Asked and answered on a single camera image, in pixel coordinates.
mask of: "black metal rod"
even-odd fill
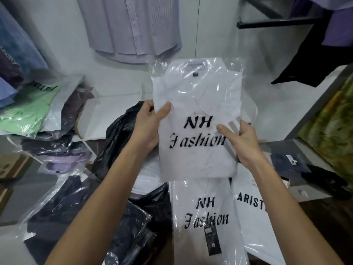
[[[269,19],[282,19],[283,17],[274,11],[273,9],[269,8],[267,5],[264,5],[257,0],[245,0],[249,4],[251,4],[253,7],[255,7],[257,10],[259,10],[261,13],[263,13],[265,16],[267,16]]]
[[[254,28],[268,28],[268,27],[282,27],[282,26],[295,26],[314,24],[321,17],[298,17],[294,19],[280,19],[280,20],[267,20],[262,22],[242,22],[239,21],[236,26],[238,29],[254,29]]]

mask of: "hand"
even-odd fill
[[[167,102],[158,112],[150,111],[153,100],[146,100],[137,113],[135,128],[129,143],[137,147],[138,151],[147,154],[158,143],[159,122],[170,112],[171,103]]]
[[[238,159],[247,169],[250,169],[259,161],[267,161],[260,149],[255,129],[247,122],[241,120],[240,136],[224,125],[218,125],[217,129],[219,133],[229,139],[236,150]]]

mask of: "person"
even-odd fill
[[[144,102],[129,142],[56,244],[46,265],[103,263],[142,162],[158,143],[159,122],[171,108],[170,102],[158,112],[150,111],[152,106],[152,100]],[[253,174],[286,264],[343,265],[262,154],[254,128],[244,121],[240,135],[224,125],[217,128],[230,140],[240,162]]]

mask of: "forearm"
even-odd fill
[[[343,264],[266,160],[250,168],[287,265]]]
[[[59,240],[46,265],[101,265],[146,153],[122,150],[102,184]]]

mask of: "green shirt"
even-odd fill
[[[0,109],[0,130],[26,137],[36,135],[59,89],[34,81],[24,85],[15,102]]]

